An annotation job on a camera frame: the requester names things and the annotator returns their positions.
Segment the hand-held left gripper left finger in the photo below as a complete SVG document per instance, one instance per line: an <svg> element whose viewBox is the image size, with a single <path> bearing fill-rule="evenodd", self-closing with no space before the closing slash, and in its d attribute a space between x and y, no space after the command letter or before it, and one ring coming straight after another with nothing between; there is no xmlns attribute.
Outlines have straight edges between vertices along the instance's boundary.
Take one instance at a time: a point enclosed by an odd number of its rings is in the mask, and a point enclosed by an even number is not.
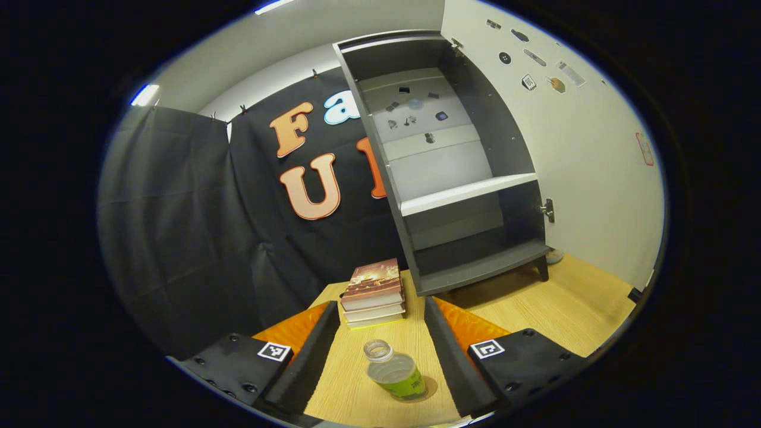
<svg viewBox="0 0 761 428"><path fill-rule="evenodd" d="M169 362L236 406L267 417L304 417L341 319L331 300L253 336L229 333Z"/></svg>

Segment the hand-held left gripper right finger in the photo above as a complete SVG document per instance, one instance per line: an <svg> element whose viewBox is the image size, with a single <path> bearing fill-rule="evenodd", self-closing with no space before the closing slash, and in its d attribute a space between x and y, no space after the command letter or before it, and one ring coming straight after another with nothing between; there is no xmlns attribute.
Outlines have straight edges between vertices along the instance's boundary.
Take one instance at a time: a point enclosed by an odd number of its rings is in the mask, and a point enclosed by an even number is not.
<svg viewBox="0 0 761 428"><path fill-rule="evenodd" d="M424 322L462 416L511 414L573 379L588 359L532 328L508 332L435 296Z"/></svg>

